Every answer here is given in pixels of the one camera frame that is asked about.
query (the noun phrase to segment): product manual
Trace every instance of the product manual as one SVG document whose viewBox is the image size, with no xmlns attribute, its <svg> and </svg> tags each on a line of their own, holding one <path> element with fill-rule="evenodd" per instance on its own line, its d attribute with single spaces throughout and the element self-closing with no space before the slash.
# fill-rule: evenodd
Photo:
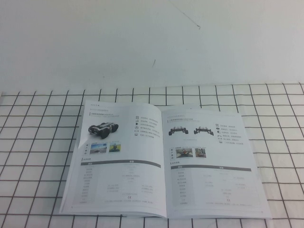
<svg viewBox="0 0 304 228">
<path fill-rule="evenodd" d="M 271 218 L 239 114 L 95 101 L 60 213 Z"/>
</svg>

